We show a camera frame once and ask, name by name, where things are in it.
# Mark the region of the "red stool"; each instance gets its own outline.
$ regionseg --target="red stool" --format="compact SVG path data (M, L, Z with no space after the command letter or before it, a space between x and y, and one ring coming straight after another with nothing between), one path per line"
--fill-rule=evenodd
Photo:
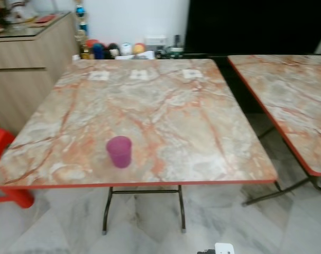
M14 139L14 135L0 129L0 158L6 147L11 144ZM33 204L34 198L27 190L7 188L2 189L2 191L7 194L7 196L0 197L0 202L14 201L21 208L29 208Z

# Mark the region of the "white wall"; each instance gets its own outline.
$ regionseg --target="white wall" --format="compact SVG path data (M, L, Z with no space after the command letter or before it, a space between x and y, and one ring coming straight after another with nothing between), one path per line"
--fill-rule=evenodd
M60 11L75 10L74 0L55 0ZM143 42L146 35L185 37L189 0L83 0L89 37L105 44ZM51 0L32 0L37 11L53 11Z

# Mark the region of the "wooden cabinet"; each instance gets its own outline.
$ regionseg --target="wooden cabinet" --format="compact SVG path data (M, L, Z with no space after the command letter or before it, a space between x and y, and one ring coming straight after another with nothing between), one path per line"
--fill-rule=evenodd
M18 134L77 54L71 13L35 36L0 38L0 128Z

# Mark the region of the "marble floor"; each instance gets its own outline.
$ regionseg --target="marble floor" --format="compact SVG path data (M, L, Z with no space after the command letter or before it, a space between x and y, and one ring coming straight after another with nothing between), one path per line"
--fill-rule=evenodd
M258 134L271 126L264 115L248 117ZM282 186L304 177L276 131L262 143ZM29 209L0 203L0 254L193 254L215 242L233 244L236 254L321 253L321 194L306 185L241 206L272 190L273 184L184 186L185 234L178 194L114 195L106 236L107 188L37 190Z

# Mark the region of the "purple cup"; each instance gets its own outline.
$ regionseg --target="purple cup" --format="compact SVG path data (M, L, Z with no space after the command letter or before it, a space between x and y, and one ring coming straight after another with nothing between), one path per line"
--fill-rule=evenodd
M111 161L118 168L126 168L131 163L131 148L131 140L125 136L116 136L106 144Z

